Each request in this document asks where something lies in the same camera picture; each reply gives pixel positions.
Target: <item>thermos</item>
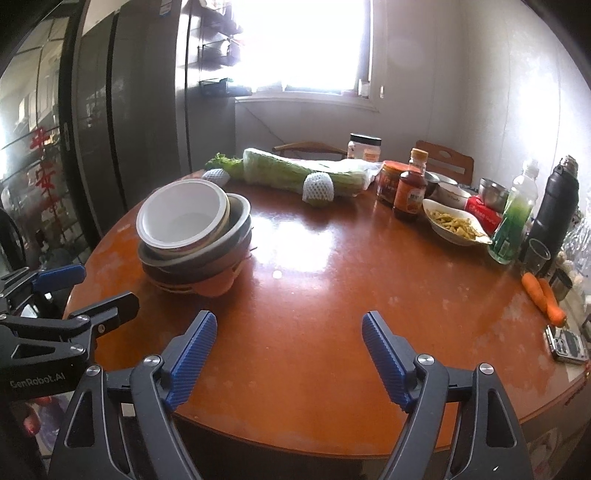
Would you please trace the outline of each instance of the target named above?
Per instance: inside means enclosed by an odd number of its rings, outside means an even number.
[[[546,183],[540,211],[525,241],[524,245],[528,245],[530,238],[536,238],[550,252],[550,260],[540,271],[541,276],[548,273],[550,265],[560,251],[570,221],[579,204],[578,170],[577,161],[570,155],[562,158],[554,168]],[[525,248],[522,250],[521,260],[523,260],[525,250]]]

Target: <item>red package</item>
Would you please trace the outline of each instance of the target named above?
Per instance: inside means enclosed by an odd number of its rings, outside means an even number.
[[[477,218],[477,220],[482,225],[483,230],[488,235],[492,235],[495,232],[503,218],[500,213],[488,208],[482,199],[477,195],[468,198],[465,211],[471,213]]]

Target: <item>window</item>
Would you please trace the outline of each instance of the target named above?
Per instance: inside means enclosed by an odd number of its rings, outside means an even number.
[[[234,0],[234,80],[253,92],[357,92],[368,81],[370,1]]]

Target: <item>wooden chair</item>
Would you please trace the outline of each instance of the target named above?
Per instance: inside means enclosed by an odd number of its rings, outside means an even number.
[[[464,185],[472,185],[474,159],[442,145],[419,140],[416,148],[429,152],[427,170],[440,173]]]
[[[322,142],[296,142],[296,143],[288,143],[285,145],[279,145],[278,147],[273,147],[272,152],[285,157],[286,151],[294,151],[294,152],[305,152],[305,153],[320,153],[326,154],[331,153],[335,155],[340,155],[341,159],[347,158],[347,151],[341,148],[331,147]]]

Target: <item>window sill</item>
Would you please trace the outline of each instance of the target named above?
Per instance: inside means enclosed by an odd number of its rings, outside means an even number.
[[[371,98],[331,95],[329,93],[313,92],[257,92],[248,97],[237,97],[236,103],[256,102],[297,102],[320,103],[323,105],[341,105],[361,110],[379,112]]]

